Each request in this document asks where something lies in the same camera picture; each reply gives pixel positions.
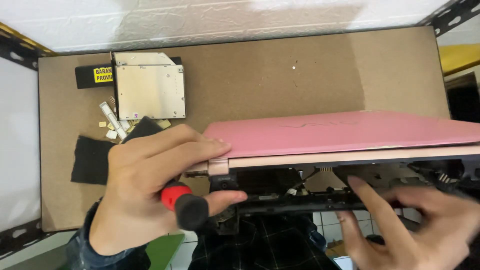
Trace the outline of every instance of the workbench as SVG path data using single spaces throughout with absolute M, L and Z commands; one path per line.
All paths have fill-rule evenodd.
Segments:
M 432 27 L 296 37 L 146 51 L 180 56 L 186 123 L 352 110 L 395 110 L 449 118 Z M 107 140 L 99 104 L 113 87 L 77 89 L 77 66 L 108 63 L 109 53 L 39 59 L 42 226 L 78 228 L 105 187 L 70 182 L 78 135 Z M 196 194 L 206 179 L 188 179 Z

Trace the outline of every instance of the yellow object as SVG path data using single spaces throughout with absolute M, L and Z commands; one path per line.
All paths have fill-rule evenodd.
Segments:
M 165 119 L 165 120 L 160 120 L 158 122 L 156 122 L 161 128 L 163 129 L 167 129 L 169 126 L 171 126 L 172 124 L 170 124 L 170 121 Z
M 444 76 L 480 64 L 480 44 L 461 44 L 438 47 Z
M 131 126 L 129 129 L 127 129 L 126 133 L 132 132 L 132 130 L 135 128 L 135 126 Z
M 95 68 L 93 69 L 93 76 L 95 78 L 96 83 L 102 82 L 112 82 L 112 68 Z

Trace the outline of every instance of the pink laptop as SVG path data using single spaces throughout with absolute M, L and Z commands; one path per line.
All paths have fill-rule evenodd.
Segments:
M 480 142 L 480 124 L 392 111 L 352 111 L 210 124 L 232 144 L 224 158 L 296 155 Z

